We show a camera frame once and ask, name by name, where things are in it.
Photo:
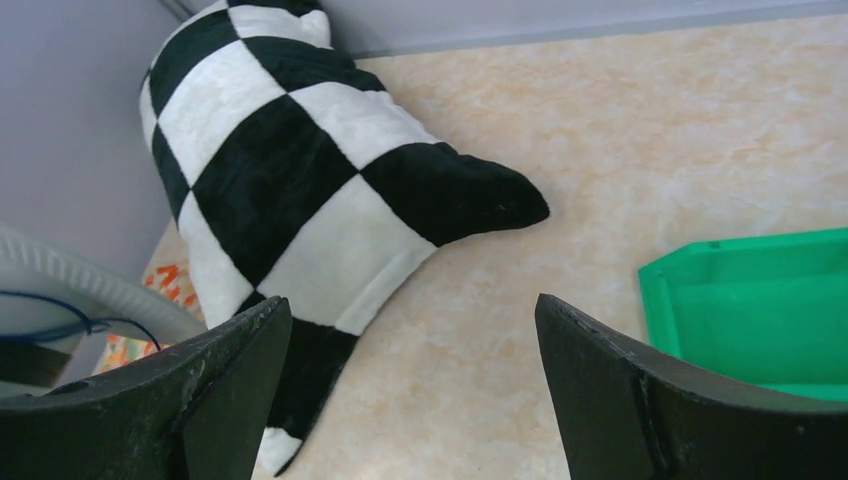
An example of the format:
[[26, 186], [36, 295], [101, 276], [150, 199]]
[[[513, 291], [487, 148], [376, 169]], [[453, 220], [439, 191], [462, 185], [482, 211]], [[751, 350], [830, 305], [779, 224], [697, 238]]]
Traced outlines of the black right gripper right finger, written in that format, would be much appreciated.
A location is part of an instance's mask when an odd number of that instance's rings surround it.
[[734, 380], [550, 294], [540, 354], [575, 479], [843, 479], [847, 407]]

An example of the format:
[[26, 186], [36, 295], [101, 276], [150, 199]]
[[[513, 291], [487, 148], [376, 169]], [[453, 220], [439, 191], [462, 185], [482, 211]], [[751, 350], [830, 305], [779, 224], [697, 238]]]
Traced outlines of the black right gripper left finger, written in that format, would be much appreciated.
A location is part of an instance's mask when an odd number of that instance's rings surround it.
[[43, 396], [1, 402], [5, 479], [248, 479], [286, 357], [287, 300]]

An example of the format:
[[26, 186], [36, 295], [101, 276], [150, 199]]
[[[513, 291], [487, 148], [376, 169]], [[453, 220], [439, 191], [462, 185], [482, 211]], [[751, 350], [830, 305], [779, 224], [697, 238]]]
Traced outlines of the grey plastic cable spool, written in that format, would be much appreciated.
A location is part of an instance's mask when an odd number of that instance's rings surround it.
[[2, 396], [52, 390], [88, 335], [109, 332], [173, 345], [206, 329], [141, 283], [2, 225]]

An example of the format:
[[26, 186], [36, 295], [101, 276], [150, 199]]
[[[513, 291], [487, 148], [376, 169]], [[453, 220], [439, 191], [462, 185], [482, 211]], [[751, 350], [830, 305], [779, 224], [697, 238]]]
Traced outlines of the green plastic compartment bin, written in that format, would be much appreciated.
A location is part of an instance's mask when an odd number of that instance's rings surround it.
[[784, 393], [847, 399], [847, 230], [688, 244], [638, 271], [651, 345]]

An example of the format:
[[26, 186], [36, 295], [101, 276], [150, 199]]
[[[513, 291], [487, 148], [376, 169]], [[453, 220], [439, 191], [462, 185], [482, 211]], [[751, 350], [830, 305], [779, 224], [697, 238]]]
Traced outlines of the black white checkered blanket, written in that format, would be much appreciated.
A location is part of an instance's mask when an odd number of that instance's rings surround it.
[[141, 84], [145, 143], [206, 324], [288, 300], [293, 326], [258, 450], [292, 464], [356, 343], [438, 248], [548, 218], [523, 174], [430, 134], [331, 42], [316, 1], [217, 1]]

